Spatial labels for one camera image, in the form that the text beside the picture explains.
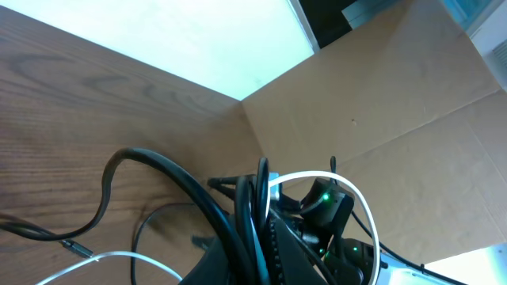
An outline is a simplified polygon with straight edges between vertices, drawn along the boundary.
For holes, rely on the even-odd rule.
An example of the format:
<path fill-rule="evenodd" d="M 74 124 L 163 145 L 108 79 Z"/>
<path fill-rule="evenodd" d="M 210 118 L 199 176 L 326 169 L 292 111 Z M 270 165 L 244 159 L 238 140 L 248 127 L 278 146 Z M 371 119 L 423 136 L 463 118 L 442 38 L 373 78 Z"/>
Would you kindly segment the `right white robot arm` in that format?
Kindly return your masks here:
<path fill-rule="evenodd" d="M 339 284 L 367 284 L 373 270 L 372 245 L 343 238 L 349 218 L 366 234 L 371 232 L 353 210 L 355 197 L 334 179 L 317 178 L 310 191 L 296 200 L 282 192 L 282 185 L 270 188 L 270 207 L 295 234 L 323 259 Z M 379 245 L 378 284 L 457 284 L 458 281 L 415 264 L 384 244 Z"/>

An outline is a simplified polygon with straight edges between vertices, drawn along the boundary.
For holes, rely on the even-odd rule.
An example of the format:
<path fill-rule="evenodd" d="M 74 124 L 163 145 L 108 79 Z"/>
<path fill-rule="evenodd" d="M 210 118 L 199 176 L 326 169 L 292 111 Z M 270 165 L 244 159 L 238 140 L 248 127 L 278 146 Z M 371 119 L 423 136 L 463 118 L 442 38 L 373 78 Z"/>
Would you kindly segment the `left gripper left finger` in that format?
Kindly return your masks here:
<path fill-rule="evenodd" d="M 234 285 L 236 278 L 218 236 L 200 237 L 193 235 L 192 243 L 204 250 L 197 265 L 179 285 Z"/>

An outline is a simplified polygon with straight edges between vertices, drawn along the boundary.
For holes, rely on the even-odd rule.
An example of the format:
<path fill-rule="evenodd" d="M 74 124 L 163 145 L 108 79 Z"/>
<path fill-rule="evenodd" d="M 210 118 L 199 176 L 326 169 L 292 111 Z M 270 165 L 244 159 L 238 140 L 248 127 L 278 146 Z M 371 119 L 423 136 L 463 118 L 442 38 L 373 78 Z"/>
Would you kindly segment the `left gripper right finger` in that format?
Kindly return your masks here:
<path fill-rule="evenodd" d="M 269 223 L 269 274 L 276 285 L 326 285 L 279 218 Z"/>

